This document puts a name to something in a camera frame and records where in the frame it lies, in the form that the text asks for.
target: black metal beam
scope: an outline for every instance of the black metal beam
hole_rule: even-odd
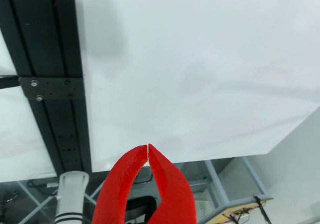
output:
[[[0,78],[0,89],[20,86],[17,76]]]
[[[0,28],[18,76],[24,80],[24,93],[31,92],[29,104],[57,174],[91,170],[87,109],[75,0],[0,0]],[[70,80],[78,80],[76,88]],[[48,90],[44,80],[48,79]],[[76,89],[65,96],[42,93]]]

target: white cylinder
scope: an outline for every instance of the white cylinder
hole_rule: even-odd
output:
[[[89,182],[85,172],[72,171],[60,176],[55,224],[81,224],[84,196]]]

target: red foam gripper finger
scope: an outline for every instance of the red foam gripper finger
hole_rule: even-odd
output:
[[[139,170],[147,161],[147,145],[130,150],[117,161],[100,191],[92,224],[125,223],[130,188]]]
[[[196,224],[194,196],[182,172],[151,144],[149,163],[162,202],[148,224]]]
[[[99,194],[92,224],[123,224],[130,188],[148,160],[146,145],[124,154],[109,172]],[[149,163],[162,203],[148,224],[196,224],[196,206],[191,188],[180,172],[153,145]]]

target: bolt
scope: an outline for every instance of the bolt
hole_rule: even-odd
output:
[[[37,101],[42,101],[44,97],[42,95],[37,95],[35,98]]]
[[[39,84],[38,80],[32,80],[32,81],[31,81],[31,86],[32,86],[32,87],[37,87],[38,84]]]

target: white panel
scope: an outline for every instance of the white panel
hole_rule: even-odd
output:
[[[319,106],[319,0],[76,0],[92,168],[270,151]]]
[[[16,75],[0,35],[0,76]],[[20,87],[0,89],[0,182],[56,175],[35,118]]]
[[[12,63],[8,48],[0,31],[0,77],[3,75],[16,75],[14,64]]]

